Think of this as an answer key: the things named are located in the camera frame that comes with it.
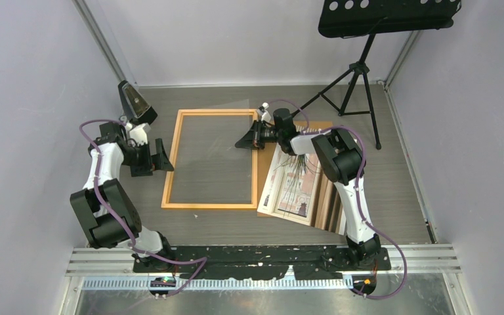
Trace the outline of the orange wooden picture frame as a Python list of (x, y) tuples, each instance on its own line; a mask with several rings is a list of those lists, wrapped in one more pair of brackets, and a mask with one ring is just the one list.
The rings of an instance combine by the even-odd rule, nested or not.
[(254, 210), (258, 205), (258, 153), (234, 147), (252, 109), (182, 109), (177, 113), (161, 207)]

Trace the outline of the clear acrylic sheet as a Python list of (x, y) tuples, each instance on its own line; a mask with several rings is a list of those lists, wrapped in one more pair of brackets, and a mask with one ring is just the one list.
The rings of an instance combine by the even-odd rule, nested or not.
[(249, 130), (249, 101), (203, 107), (209, 114), (183, 114), (172, 175), (171, 203), (252, 203), (252, 162), (249, 149), (235, 143)]

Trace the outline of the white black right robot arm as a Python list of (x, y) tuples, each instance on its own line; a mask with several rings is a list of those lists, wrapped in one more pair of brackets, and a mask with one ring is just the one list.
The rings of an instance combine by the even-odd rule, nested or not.
[(364, 193), (366, 155), (360, 135), (343, 125), (299, 131), (286, 108), (273, 113), (258, 108), (257, 113), (260, 117), (235, 147), (262, 150), (267, 143), (276, 143), (289, 156), (315, 154), (341, 200), (348, 263), (360, 270), (367, 268), (379, 254), (381, 241), (371, 223)]

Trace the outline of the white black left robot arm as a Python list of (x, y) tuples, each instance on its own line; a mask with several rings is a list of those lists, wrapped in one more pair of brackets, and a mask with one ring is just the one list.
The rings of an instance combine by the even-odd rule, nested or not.
[(70, 196), (71, 207), (88, 244), (94, 249), (126, 248), (145, 265), (160, 272), (175, 263), (167, 238), (142, 224), (140, 215), (120, 183), (120, 169), (128, 166), (132, 177), (151, 176), (154, 171), (173, 171), (162, 140), (156, 139), (157, 152), (150, 151), (148, 123), (99, 119), (100, 136), (88, 140), (91, 157), (89, 177), (80, 191)]

